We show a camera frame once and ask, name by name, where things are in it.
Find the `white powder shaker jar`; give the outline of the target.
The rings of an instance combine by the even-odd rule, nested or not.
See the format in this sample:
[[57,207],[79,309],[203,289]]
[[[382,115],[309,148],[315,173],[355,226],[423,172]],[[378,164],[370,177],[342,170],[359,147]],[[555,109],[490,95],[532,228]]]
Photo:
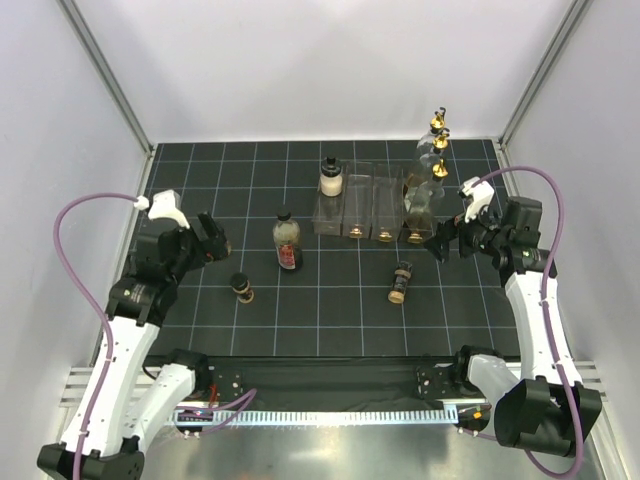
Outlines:
[[320,165],[320,190],[327,197],[336,197],[343,189],[342,163],[334,157],[326,157]]

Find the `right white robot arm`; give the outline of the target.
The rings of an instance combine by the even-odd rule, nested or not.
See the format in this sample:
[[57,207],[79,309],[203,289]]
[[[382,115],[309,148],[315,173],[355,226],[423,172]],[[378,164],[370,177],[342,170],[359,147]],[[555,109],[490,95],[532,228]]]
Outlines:
[[427,249],[441,262],[457,241],[460,257],[487,255],[514,315],[520,372],[496,350],[464,345],[450,368],[462,396],[484,395],[493,409],[497,442],[505,447],[577,457],[601,411],[601,395],[585,387],[571,358],[557,304],[557,270],[539,248],[542,205],[510,197],[502,214],[486,200],[466,198],[462,213],[439,224]]

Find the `tall bottle dark sauce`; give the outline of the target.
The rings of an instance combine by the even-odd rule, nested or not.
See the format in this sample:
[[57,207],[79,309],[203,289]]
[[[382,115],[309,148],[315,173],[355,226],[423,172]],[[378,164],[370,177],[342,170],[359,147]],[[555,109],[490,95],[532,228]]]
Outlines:
[[405,222],[412,242],[427,240],[435,234],[436,213],[445,195],[444,180],[447,176],[446,160],[440,157],[440,162],[432,168],[431,178],[417,188],[411,200],[405,197],[405,192]]

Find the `tall clear liquid bottle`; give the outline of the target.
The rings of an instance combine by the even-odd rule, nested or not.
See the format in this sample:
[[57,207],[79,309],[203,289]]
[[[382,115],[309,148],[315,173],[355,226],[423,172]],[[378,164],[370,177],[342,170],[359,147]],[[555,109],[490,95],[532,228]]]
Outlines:
[[441,130],[432,128],[419,139],[405,182],[408,200],[413,198],[419,186],[431,178],[433,166],[440,162],[441,154],[448,146],[449,135],[447,127]]

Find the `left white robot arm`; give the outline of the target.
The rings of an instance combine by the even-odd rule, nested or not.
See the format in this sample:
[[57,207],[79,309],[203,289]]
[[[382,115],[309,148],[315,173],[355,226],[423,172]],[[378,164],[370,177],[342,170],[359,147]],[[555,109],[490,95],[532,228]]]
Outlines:
[[201,400],[213,384],[206,355],[174,349],[138,401],[132,399],[145,358],[175,304],[186,273],[230,254],[224,229],[209,213],[199,228],[178,226],[147,238],[157,254],[137,254],[113,285],[107,327],[79,409],[37,466],[53,479],[138,479],[150,444],[178,404]]

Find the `short bottle brown sauce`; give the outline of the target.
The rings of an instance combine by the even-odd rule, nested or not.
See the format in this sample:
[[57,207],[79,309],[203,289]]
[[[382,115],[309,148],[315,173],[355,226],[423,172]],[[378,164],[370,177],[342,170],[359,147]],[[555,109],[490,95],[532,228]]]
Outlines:
[[435,112],[434,112],[434,117],[431,119],[430,123],[429,123],[429,129],[427,130],[427,132],[422,135],[416,145],[416,150],[417,152],[422,155],[424,154],[426,151],[429,150],[430,146],[432,145],[433,140],[443,131],[443,129],[445,128],[446,122],[445,122],[445,115],[446,115],[446,108],[445,107],[439,107]]

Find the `small spice bottle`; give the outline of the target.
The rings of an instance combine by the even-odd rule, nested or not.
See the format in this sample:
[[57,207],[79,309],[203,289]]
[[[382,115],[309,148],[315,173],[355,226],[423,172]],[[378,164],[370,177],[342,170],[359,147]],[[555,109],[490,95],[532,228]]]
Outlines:
[[400,261],[394,271],[394,277],[388,300],[393,304],[403,304],[406,297],[406,290],[412,277],[413,265],[408,261]]
[[244,273],[234,273],[229,280],[229,285],[240,303],[248,304],[253,301],[254,291],[252,290],[248,277]]

